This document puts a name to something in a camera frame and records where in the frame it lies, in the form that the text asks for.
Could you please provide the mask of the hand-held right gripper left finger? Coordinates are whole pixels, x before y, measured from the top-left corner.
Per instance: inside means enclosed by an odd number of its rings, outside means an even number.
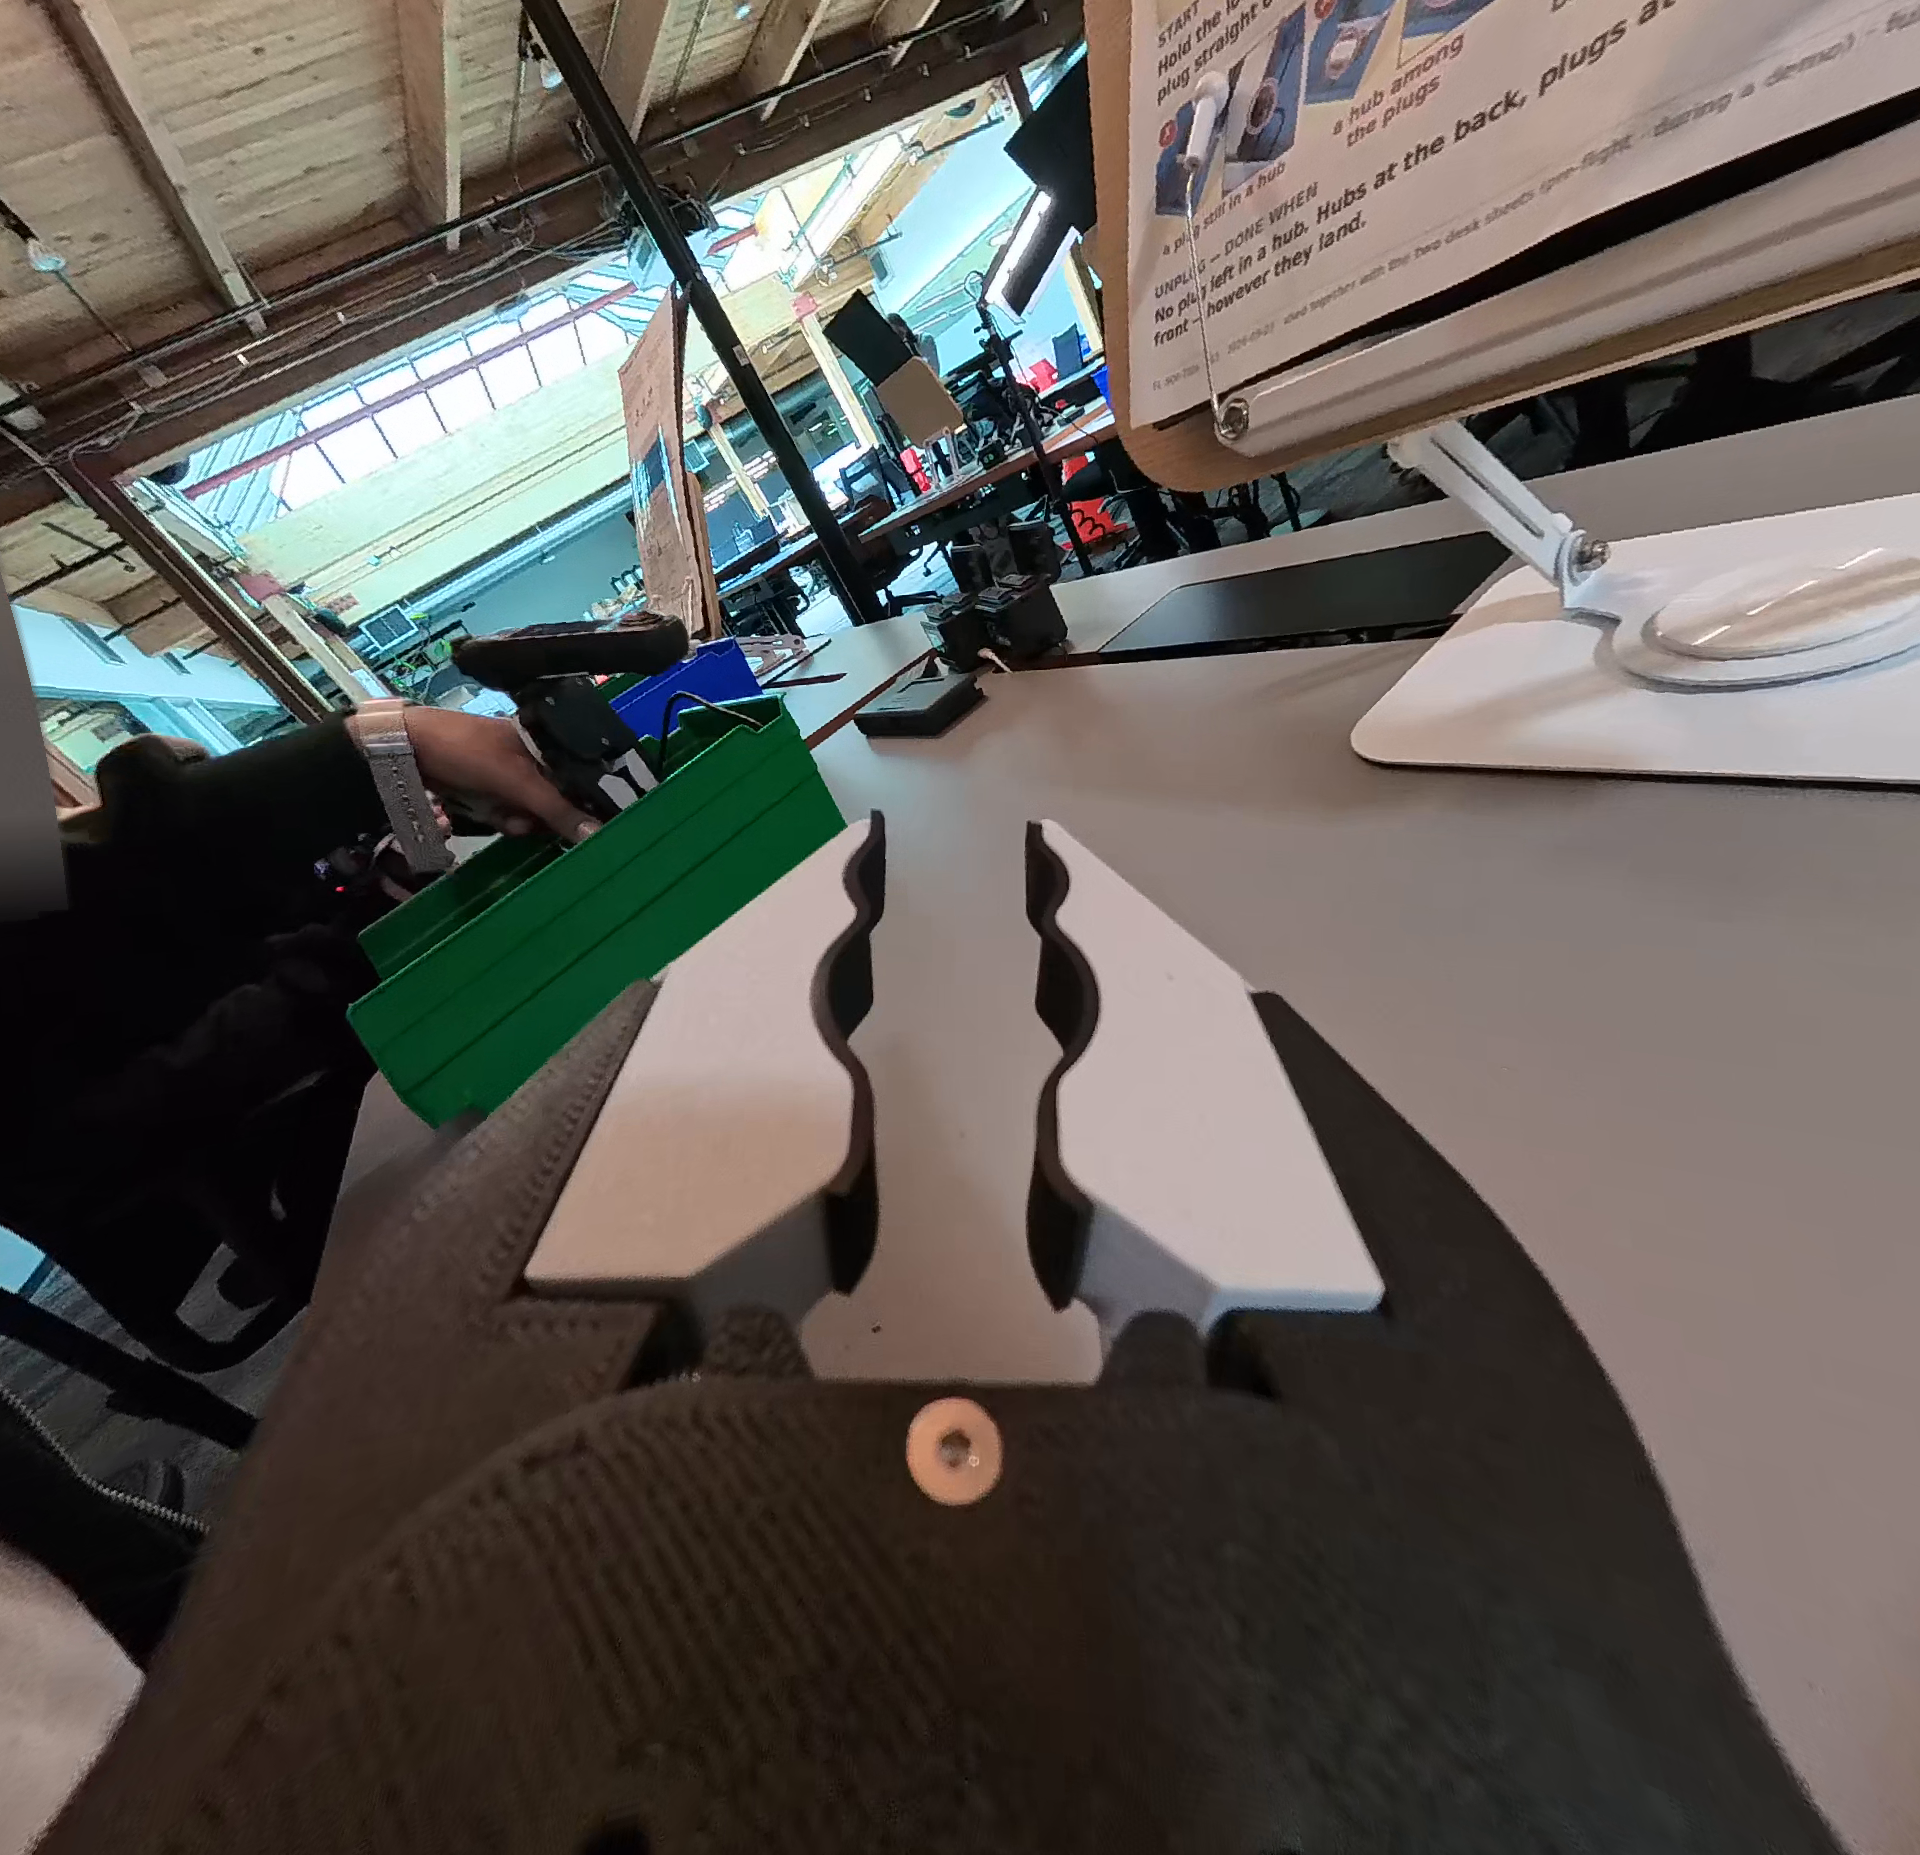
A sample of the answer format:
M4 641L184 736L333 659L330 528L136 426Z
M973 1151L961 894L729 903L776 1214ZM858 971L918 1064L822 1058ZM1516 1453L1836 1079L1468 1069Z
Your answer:
M883 815L846 827L673 960L522 1271L660 1302L697 1331L801 1323L876 1251L872 1003Z

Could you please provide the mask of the blue plastic bin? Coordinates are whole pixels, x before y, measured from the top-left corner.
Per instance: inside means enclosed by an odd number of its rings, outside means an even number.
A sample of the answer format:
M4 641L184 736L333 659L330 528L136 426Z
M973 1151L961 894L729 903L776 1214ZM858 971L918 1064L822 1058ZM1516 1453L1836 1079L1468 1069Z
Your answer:
M762 689L740 645L723 637L692 645L692 654L660 673L617 675L601 693L634 736L663 740L696 703L735 703L762 696Z

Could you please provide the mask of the black support pole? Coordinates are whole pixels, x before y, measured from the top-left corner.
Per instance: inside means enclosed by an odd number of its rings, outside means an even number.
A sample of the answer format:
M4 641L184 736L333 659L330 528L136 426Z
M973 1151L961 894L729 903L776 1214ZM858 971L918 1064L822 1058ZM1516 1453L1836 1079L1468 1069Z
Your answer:
M749 358L729 313L712 296L692 248L673 212L663 188L646 174L636 143L621 123L617 105L601 82L596 67L589 58L585 45L579 40L571 20L563 15L559 0L517 0L522 15L531 20L535 39L544 43L545 55L559 68L563 90L571 95L579 115L583 116L589 135L617 176L617 185L636 212L645 231L651 236L658 254L664 259L668 273L683 298L687 313L705 334L715 350L725 377L740 396L740 405L757 426L758 438L776 458L778 472L787 477L789 494L796 499L808 531L814 538L817 560L828 572L828 585L852 625L872 625L883 609L866 572L861 556L852 552L848 531L830 508L820 484L814 481L800 442L789 431L771 391L758 378L757 367Z

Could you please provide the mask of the silver wrist watch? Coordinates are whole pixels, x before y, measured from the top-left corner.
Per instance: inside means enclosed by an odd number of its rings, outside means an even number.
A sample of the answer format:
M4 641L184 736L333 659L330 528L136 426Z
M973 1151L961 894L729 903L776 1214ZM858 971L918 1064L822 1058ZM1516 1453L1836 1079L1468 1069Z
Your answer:
M444 813L425 787L405 726L405 707L395 700L371 700L348 716L348 731L368 766L389 834L405 869L417 877L444 877L457 867Z

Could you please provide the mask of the black backdrop board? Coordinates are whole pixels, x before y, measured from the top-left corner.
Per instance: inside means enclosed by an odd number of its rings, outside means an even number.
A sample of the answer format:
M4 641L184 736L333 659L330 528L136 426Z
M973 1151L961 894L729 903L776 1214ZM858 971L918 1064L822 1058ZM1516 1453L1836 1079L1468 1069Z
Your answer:
M1096 227L1092 86L1081 55L1021 123L1006 154L1032 185L996 278L1001 306L1024 315L1055 254Z
M862 288L824 321L822 334L833 354L870 381L876 401L909 445L921 447L964 426L945 378Z

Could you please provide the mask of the grey desk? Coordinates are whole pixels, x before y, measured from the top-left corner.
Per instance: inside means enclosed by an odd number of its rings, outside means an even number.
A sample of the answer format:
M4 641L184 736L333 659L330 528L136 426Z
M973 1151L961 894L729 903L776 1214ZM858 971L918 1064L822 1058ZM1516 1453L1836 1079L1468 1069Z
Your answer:
M371 1219L390 1379L243 1849L1915 1849L1907 806L1373 775L1403 659L1006 682L886 754L876 1251L801 1323L522 1283L658 979ZM1253 992L1375 1314L1054 1311L1026 827Z

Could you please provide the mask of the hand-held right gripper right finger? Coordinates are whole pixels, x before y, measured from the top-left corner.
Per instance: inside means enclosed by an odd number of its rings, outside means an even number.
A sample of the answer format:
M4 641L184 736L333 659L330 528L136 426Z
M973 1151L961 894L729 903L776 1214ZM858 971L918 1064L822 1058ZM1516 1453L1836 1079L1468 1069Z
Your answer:
M1054 1311L1375 1314L1384 1278L1251 987L1055 822L1026 827L1035 1100L1026 1251Z

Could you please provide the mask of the black battery charger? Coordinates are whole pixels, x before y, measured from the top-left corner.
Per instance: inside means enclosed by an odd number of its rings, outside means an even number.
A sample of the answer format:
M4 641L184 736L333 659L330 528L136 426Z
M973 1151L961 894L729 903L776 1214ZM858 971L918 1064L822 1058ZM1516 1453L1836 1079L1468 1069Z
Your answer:
M1049 520L1011 520L946 543L954 592L923 609L932 654L950 672L1030 665L1068 642L1054 595L1062 552Z

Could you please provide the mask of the document stand with instruction sheet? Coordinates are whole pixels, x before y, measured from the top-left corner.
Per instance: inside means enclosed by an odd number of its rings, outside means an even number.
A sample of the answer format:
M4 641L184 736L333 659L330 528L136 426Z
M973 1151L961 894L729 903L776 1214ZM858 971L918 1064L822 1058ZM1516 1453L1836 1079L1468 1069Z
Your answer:
M1121 440L1380 442L1516 561L1356 758L1915 787L1915 494L1554 508L1468 415L1915 280L1915 0L1081 0Z

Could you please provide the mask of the person's left hand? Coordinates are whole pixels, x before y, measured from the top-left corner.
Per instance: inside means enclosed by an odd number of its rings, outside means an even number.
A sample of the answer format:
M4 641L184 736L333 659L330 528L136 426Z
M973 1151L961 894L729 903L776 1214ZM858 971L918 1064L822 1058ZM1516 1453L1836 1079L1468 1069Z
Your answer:
M601 823L544 769L512 719L405 707L401 712L424 786L503 835L547 834L574 846Z

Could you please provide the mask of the brown cardboard document stand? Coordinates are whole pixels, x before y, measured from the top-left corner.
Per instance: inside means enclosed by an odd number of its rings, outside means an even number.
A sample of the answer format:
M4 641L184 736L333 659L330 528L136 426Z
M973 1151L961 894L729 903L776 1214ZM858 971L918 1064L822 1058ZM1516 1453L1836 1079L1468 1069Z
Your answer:
M617 368L629 458L629 508L646 607L679 619L692 642L725 633L705 537L705 499L686 462L687 302L668 288Z

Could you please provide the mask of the small black adapter box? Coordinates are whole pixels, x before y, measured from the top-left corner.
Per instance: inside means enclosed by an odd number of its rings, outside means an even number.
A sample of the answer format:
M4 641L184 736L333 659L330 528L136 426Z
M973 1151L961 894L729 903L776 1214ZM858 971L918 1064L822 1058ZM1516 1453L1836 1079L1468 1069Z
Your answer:
M872 741L937 740L984 701L970 673L913 673L872 696L850 725Z

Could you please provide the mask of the green plastic bin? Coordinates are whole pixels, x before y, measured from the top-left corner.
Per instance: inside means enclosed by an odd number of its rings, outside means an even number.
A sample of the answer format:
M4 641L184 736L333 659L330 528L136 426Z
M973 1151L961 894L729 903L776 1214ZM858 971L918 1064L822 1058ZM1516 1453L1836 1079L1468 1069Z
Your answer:
M498 839L362 931L376 983L348 1024L417 1118L499 1109L631 983L846 829L773 696L687 696L663 766L585 841Z

